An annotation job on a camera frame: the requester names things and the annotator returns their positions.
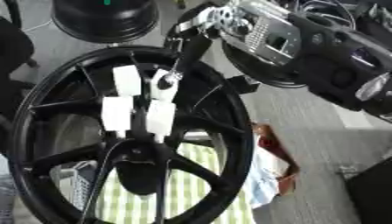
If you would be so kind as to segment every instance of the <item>white cloth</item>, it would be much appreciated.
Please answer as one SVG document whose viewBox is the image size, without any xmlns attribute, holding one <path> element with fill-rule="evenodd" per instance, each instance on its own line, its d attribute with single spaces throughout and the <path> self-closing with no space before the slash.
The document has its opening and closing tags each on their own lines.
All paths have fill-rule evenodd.
<svg viewBox="0 0 392 224">
<path fill-rule="evenodd" d="M 255 148 L 252 165 L 243 186 L 247 200 L 252 209 L 269 204 L 279 193 L 277 179 L 274 174 L 262 166 L 263 154 Z"/>
</svg>

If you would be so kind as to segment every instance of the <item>wheel spoke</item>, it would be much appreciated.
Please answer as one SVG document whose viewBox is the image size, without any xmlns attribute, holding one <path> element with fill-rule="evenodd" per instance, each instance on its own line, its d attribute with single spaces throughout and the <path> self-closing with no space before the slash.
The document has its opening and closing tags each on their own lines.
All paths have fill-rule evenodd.
<svg viewBox="0 0 392 224">
<path fill-rule="evenodd" d="M 167 179 L 169 178 L 169 164 L 168 161 L 163 162 L 159 167 L 159 180 L 157 184 L 157 210 L 155 216 L 156 224 L 165 223 L 165 196 Z"/>
<path fill-rule="evenodd" d="M 78 65 L 76 69 L 78 69 L 83 73 L 83 75 L 86 78 L 87 84 L 90 87 L 91 91 L 93 92 L 94 96 L 98 96 L 99 95 L 98 89 L 96 88 L 93 79 L 91 78 L 90 73 L 86 70 L 86 68 L 83 65 Z"/>
<path fill-rule="evenodd" d="M 32 168 L 35 175 L 47 175 L 56 165 L 63 165 L 71 162 L 84 160 L 95 160 L 99 151 L 102 149 L 100 143 L 83 146 L 77 149 L 68 150 L 60 154 L 43 157 L 32 162 L 28 167 Z"/>
<path fill-rule="evenodd" d="M 31 106 L 30 111 L 37 116 L 55 116 L 58 114 L 76 114 L 81 116 L 94 116 L 100 113 L 101 106 L 97 97 L 87 100 L 60 101 L 38 106 Z"/>
<path fill-rule="evenodd" d="M 173 128 L 174 130 L 207 130 L 231 137 L 239 137 L 244 134 L 241 129 L 197 115 L 176 115 Z"/>
<path fill-rule="evenodd" d="M 86 205 L 84 206 L 82 216 L 78 221 L 78 224 L 88 224 L 94 219 L 96 201 L 100 196 L 110 171 L 114 168 L 113 160 L 115 158 L 116 149 L 116 145 L 114 144 L 113 147 L 105 150 L 106 152 L 101 154 L 101 158 L 98 161 L 94 175 L 93 188 L 88 195 Z"/>
<path fill-rule="evenodd" d="M 201 179 L 204 179 L 206 182 L 208 182 L 208 184 L 210 184 L 213 190 L 228 185 L 225 180 L 223 180 L 220 176 L 216 175 L 214 172 L 179 154 L 175 154 L 174 156 L 172 156 L 171 168 L 181 170 L 183 172 L 189 172 Z"/>
</svg>

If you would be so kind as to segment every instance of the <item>silver metal part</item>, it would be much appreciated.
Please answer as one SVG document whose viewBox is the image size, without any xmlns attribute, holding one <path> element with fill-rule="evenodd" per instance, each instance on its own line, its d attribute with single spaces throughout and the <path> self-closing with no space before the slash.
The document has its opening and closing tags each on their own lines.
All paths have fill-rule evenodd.
<svg viewBox="0 0 392 224">
<path fill-rule="evenodd" d="M 237 10 L 244 18 L 253 18 L 255 25 L 241 38 L 221 31 L 230 45 L 275 66 L 285 65 L 295 57 L 301 47 L 301 34 L 287 21 L 288 10 L 265 0 L 242 1 Z"/>
<path fill-rule="evenodd" d="M 174 84 L 176 82 L 179 82 L 182 80 L 183 74 L 179 73 L 177 71 L 170 71 L 168 75 L 166 75 L 164 78 L 166 79 L 167 82 L 170 84 Z"/>
<path fill-rule="evenodd" d="M 301 47 L 301 34 L 287 21 L 288 10 L 267 0 L 244 0 L 210 7 L 194 19 L 179 24 L 177 32 L 211 27 L 231 46 L 273 66 L 291 61 Z"/>
<path fill-rule="evenodd" d="M 363 84 L 355 96 L 365 102 L 378 95 L 390 79 L 390 73 L 384 73 Z"/>
<path fill-rule="evenodd" d="M 215 11 L 215 7 L 206 8 L 197 17 L 194 17 L 193 19 L 184 23 L 178 24 L 176 27 L 176 32 L 184 32 L 193 27 L 203 27 L 204 29 L 206 29 L 215 25 Z"/>
</svg>

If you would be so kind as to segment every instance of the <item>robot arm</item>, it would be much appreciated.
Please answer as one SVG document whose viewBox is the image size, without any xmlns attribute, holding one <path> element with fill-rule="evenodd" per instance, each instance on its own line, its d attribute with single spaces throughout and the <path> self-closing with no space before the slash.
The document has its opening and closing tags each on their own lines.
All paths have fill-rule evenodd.
<svg viewBox="0 0 392 224">
<path fill-rule="evenodd" d="M 244 0 L 208 7 L 176 29 L 219 37 L 262 63 L 299 73 L 311 92 L 330 102 L 391 119 L 392 53 L 352 28 L 266 0 Z"/>
</svg>

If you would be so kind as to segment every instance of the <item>cable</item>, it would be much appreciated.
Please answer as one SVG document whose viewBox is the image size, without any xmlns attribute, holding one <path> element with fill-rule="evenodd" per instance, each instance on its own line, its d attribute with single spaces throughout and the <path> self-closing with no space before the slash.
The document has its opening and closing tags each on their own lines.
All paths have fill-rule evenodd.
<svg viewBox="0 0 392 224">
<path fill-rule="evenodd" d="M 348 15 L 352 25 L 351 28 L 353 28 L 353 30 L 356 30 L 357 23 L 355 22 L 355 18 L 353 14 L 339 0 L 331 0 L 331 1 L 335 2 Z"/>
<path fill-rule="evenodd" d="M 334 15 L 332 13 L 318 13 L 324 18 L 332 19 L 339 23 L 348 23 L 351 28 L 356 30 L 356 21 L 353 13 L 351 13 L 346 6 L 344 6 L 339 0 L 311 0 L 300 5 L 299 0 L 296 1 L 295 11 L 320 11 L 328 8 L 332 8 L 338 11 L 340 15 Z"/>
<path fill-rule="evenodd" d="M 52 20 L 50 19 L 49 21 L 47 21 L 47 22 L 44 23 L 44 24 L 39 24 L 39 25 L 34 26 L 34 27 L 32 27 L 32 28 L 25 29 L 25 30 L 23 30 L 23 32 L 32 32 L 32 31 L 34 31 L 34 30 L 37 30 L 38 28 L 41 28 L 41 27 L 43 27 L 43 26 L 47 26 L 47 25 L 49 25 L 49 24 L 51 24 L 51 23 L 52 23 Z"/>
</svg>

